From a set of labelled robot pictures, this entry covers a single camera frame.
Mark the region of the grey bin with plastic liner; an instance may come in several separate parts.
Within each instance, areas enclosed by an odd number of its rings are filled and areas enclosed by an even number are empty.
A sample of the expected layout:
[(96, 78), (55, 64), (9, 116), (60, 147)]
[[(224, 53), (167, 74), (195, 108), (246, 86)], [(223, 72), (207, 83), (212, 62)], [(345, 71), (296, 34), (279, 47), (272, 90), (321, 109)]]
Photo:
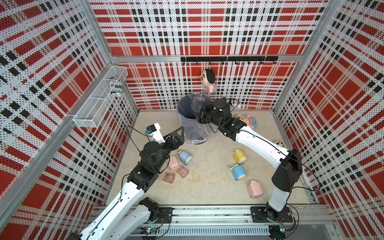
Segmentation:
[(181, 98), (177, 104), (177, 113), (180, 126), (185, 129), (185, 139), (194, 145), (200, 145), (213, 136), (208, 124), (197, 121), (195, 114), (199, 114), (202, 103), (211, 103), (213, 100), (205, 94), (194, 93)]

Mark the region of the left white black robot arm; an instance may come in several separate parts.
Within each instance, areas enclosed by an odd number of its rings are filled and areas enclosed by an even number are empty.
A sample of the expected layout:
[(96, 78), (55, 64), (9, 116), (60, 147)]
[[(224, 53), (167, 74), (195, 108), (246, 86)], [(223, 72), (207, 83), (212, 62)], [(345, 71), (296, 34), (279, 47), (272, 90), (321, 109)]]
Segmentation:
[(123, 178), (120, 192), (103, 212), (80, 233), (71, 233), (69, 240), (124, 240), (146, 222), (154, 223), (161, 216), (159, 204), (143, 195), (159, 177), (172, 151), (185, 142), (184, 127), (162, 136), (159, 124), (146, 133), (152, 138), (140, 151), (141, 160)]

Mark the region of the translucent pink sharpener tray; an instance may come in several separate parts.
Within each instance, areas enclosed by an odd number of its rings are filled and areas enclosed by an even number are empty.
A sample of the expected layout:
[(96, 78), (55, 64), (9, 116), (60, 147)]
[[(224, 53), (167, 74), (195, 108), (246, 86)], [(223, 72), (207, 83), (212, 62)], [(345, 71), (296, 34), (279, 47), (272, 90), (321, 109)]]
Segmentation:
[(176, 178), (176, 176), (174, 173), (165, 172), (165, 174), (163, 176), (163, 181), (167, 182), (169, 184), (173, 184), (175, 181), (175, 178)]

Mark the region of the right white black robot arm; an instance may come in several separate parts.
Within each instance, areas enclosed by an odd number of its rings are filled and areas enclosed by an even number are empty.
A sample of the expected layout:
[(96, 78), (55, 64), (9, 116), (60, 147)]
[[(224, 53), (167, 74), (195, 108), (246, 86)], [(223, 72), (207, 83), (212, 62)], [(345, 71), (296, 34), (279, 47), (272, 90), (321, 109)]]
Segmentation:
[(233, 117), (226, 98), (211, 103), (198, 101), (193, 104), (193, 111), (199, 123), (216, 125), (224, 136), (250, 148), (276, 169), (272, 176), (272, 195), (266, 203), (266, 215), (271, 222), (280, 221), (288, 208), (292, 189), (303, 173), (298, 150), (287, 150), (274, 144), (257, 134), (247, 122)]

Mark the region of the blue sharpener front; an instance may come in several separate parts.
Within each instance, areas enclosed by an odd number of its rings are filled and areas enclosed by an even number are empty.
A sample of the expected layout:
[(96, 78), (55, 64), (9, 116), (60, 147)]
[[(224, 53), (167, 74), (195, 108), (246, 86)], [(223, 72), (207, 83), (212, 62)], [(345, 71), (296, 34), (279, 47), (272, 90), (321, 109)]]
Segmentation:
[(192, 156), (191, 156), (187, 151), (180, 150), (180, 151), (178, 152), (178, 154), (179, 154), (179, 158), (180, 158), (181, 162), (182, 162), (185, 166), (187, 166), (187, 165), (191, 162), (191, 160), (192, 160)]

